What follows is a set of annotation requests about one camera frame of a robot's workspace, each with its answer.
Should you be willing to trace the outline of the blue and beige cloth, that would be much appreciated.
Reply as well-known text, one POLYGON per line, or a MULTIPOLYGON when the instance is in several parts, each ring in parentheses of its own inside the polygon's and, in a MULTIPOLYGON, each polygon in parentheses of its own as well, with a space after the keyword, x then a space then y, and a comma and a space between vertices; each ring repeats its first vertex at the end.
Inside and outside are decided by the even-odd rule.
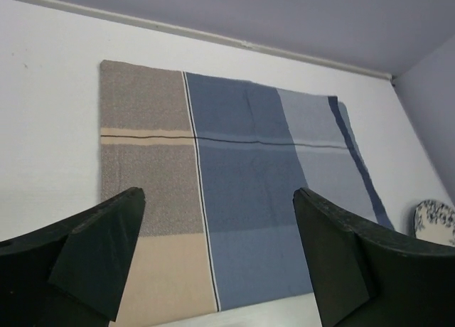
POLYGON ((299 188, 391 226, 335 96, 105 60, 100 161, 102 199, 146 196, 117 326, 310 293, 299 188))

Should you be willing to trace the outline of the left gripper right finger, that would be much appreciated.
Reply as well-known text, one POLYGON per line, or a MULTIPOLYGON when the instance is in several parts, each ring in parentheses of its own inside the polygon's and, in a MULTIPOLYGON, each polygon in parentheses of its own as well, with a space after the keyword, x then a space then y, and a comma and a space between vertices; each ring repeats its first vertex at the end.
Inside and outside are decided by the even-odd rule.
POLYGON ((322 326, 453 326, 454 248, 383 227, 308 188, 296 221, 322 326))

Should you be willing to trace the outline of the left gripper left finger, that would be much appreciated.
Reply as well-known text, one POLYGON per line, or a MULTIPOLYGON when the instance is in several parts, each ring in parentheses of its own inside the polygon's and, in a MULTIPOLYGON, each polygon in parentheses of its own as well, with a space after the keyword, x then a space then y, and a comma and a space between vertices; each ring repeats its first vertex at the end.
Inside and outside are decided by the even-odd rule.
POLYGON ((116 321, 144 216, 142 189, 1 242, 2 326, 116 321))

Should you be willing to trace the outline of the blue floral plate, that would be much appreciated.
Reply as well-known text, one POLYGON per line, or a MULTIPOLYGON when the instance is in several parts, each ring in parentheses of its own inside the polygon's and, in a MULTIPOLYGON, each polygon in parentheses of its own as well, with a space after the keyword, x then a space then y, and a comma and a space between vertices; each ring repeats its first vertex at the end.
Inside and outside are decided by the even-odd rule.
POLYGON ((423 200, 414 211, 414 235, 419 240, 454 246, 454 209, 438 200, 423 200))

